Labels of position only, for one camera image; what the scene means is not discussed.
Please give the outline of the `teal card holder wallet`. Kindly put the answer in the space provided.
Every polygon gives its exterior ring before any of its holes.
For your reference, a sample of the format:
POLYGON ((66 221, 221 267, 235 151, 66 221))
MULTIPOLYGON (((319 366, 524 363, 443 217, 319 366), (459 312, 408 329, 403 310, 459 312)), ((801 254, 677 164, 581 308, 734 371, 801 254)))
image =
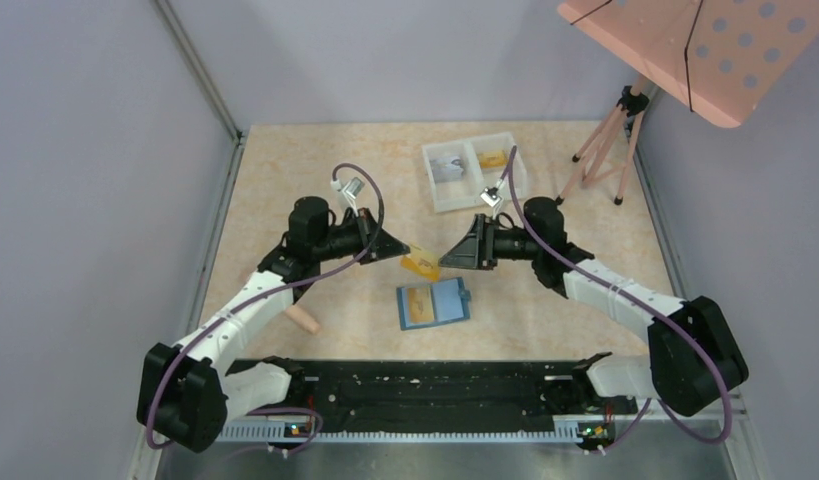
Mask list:
POLYGON ((411 331, 467 321, 472 317, 471 300, 462 277, 398 287, 400 329, 411 331))

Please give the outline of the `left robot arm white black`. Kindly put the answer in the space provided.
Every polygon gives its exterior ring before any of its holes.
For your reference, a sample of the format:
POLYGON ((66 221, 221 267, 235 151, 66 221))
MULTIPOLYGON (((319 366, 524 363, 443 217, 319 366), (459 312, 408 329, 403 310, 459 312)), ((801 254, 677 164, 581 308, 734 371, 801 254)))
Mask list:
POLYGON ((321 265, 344 259, 365 265, 409 253, 369 209, 346 208, 339 223, 321 197, 298 199, 280 243, 257 265, 241 290, 207 323, 174 345, 158 343, 142 367, 136 417, 147 440, 161 435, 200 453, 226 424, 283 402, 290 368, 261 361, 237 373, 233 363, 271 320, 284 313, 315 282, 321 265))

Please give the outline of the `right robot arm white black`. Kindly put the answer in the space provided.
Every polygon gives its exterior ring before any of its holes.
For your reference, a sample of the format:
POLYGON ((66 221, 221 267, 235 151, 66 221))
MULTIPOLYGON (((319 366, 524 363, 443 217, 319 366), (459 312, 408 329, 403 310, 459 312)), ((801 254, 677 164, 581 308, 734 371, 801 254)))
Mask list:
POLYGON ((504 227, 484 214, 438 261, 445 268, 492 270, 501 260, 530 263, 539 283, 592 307, 640 338, 647 353, 596 354, 574 369, 573 382, 589 401, 655 399, 691 417, 720 402, 749 377, 747 364, 720 306, 699 296, 681 299, 624 277, 569 241, 565 219, 546 197, 527 200, 520 226, 504 227))

